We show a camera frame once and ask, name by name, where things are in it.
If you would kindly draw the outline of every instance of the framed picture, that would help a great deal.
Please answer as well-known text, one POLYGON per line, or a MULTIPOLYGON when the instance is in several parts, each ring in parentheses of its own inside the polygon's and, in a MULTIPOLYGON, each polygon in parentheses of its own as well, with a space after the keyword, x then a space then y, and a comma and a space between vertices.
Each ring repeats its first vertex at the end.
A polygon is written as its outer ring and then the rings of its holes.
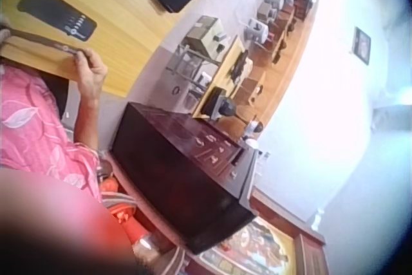
POLYGON ((221 275, 296 275, 294 239, 256 218, 200 260, 221 275))
POLYGON ((355 37, 353 38, 353 52, 361 61, 369 65, 371 37, 357 27, 355 27, 355 37))

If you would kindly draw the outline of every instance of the drawer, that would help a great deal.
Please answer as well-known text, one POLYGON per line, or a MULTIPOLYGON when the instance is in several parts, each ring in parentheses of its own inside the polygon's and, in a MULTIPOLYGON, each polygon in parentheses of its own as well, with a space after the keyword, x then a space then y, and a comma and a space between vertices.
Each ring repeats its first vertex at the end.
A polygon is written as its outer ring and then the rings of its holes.
POLYGON ((208 149, 199 155, 195 156, 195 159, 206 169, 215 175, 219 175, 229 163, 225 158, 222 158, 216 154, 215 149, 208 149))

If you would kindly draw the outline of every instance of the picture frame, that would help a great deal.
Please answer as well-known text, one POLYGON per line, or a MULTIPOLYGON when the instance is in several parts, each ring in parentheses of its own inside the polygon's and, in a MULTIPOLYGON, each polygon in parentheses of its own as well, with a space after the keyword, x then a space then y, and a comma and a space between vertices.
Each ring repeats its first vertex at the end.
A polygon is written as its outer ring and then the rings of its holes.
POLYGON ((371 37, 360 28, 355 27, 353 37, 353 53, 366 65, 369 65, 371 56, 371 37))

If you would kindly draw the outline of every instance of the wooden table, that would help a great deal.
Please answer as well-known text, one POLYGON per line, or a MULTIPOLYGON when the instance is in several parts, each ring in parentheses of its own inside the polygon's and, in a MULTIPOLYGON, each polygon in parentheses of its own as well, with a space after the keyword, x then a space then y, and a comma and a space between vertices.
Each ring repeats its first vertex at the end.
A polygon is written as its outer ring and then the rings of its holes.
POLYGON ((230 77, 230 72, 232 71, 236 60, 244 51, 245 47, 243 46, 243 43, 241 42, 239 37, 236 37, 232 43, 232 46, 229 48, 229 51, 227 52, 225 58, 222 60, 222 63, 220 64, 219 68, 213 75, 211 83, 209 84, 205 93, 197 103, 192 114, 193 117, 199 117, 204 119, 208 118, 208 116, 201 114, 200 110, 205 104, 209 95, 211 94, 211 91, 215 87, 220 87, 226 90, 226 94, 230 95, 230 98, 233 98, 235 96, 236 92, 239 90, 239 87, 242 83, 239 82, 237 85, 235 85, 230 77))
MULTIPOLYGON (((125 97, 146 62, 185 10, 170 14, 152 0, 64 0, 91 17, 97 28, 85 43, 17 10, 20 0, 1 0, 1 12, 13 28, 36 33, 78 48, 95 49, 109 67, 104 91, 125 97)), ((77 80, 73 57, 16 37, 7 40, 0 56, 12 61, 77 80)))

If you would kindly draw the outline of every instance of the white wall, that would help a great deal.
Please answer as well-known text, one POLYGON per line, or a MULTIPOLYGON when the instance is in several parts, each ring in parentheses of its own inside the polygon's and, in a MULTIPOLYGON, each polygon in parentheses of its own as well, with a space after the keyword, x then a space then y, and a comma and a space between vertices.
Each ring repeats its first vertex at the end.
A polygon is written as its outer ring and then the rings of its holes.
POLYGON ((400 24, 391 28, 389 34, 389 65, 386 88, 390 93, 412 84, 411 23, 412 19, 409 13, 409 16, 405 16, 400 24))
POLYGON ((386 84, 380 0, 319 0, 295 76, 259 138, 269 150, 258 187, 306 221, 348 179, 370 139, 371 102, 386 84), (350 54, 355 26, 371 37, 366 66, 350 54))
POLYGON ((411 109, 391 109, 322 217, 330 274, 377 274, 411 221, 411 109))

